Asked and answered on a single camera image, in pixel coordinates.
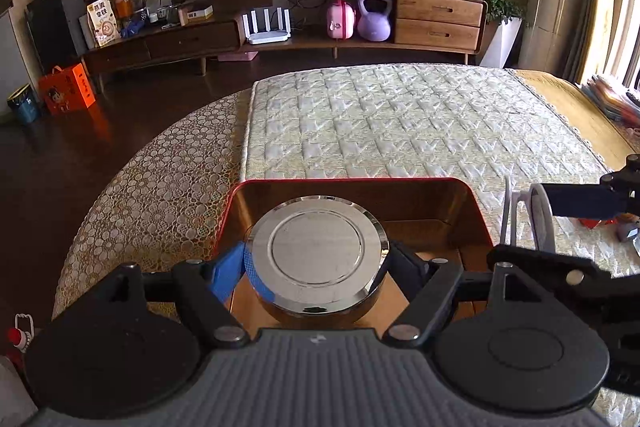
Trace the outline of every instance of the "red bottle cap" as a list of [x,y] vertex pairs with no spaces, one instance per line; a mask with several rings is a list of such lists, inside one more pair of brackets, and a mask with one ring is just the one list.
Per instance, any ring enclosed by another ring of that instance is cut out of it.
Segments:
[[17,346],[22,342],[23,334],[18,328],[9,328],[6,332],[6,337],[9,342]]

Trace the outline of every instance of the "white flower pot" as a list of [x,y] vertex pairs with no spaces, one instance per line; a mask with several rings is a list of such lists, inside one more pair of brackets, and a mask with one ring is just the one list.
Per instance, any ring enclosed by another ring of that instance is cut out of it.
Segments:
[[513,43],[516,40],[522,19],[511,19],[505,21],[498,26],[489,47],[486,49],[484,57],[480,62],[481,66],[485,68],[503,68],[504,63],[511,53]]

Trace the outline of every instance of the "wooden drawer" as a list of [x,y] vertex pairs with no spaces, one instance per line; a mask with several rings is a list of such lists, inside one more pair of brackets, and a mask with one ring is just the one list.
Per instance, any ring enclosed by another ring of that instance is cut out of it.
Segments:
[[146,38],[146,46],[153,60],[184,58],[236,50],[240,47],[240,39],[236,23],[226,21],[150,35]]
[[480,27],[483,4],[465,0],[398,0],[399,19]]
[[480,28],[442,22],[396,19],[396,44],[416,44],[475,52]]
[[84,63],[89,74],[111,73],[144,64],[150,60],[145,40],[131,39],[95,49],[84,54]]

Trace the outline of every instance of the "orange box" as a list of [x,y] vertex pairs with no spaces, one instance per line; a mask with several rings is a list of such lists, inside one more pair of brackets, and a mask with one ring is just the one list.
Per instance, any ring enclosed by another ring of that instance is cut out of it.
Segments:
[[56,66],[51,74],[38,81],[38,90],[51,114],[86,109],[95,102],[82,64],[65,70]]

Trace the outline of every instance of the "orange tray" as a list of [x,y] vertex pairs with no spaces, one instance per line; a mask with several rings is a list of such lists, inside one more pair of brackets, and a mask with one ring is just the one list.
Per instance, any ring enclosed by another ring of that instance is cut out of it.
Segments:
[[[402,241],[425,260],[446,257],[462,263],[466,270],[488,269],[486,254],[493,247],[491,237],[473,192],[453,178],[247,181],[229,198],[214,255],[244,241],[252,226],[274,206],[315,195],[359,204],[380,221],[389,239]],[[375,328],[381,335],[407,304],[400,288],[386,275],[378,301],[354,325]],[[252,337],[259,328],[279,326],[260,304],[246,275],[236,286],[229,306]],[[473,313],[473,304],[460,303],[456,317]]]

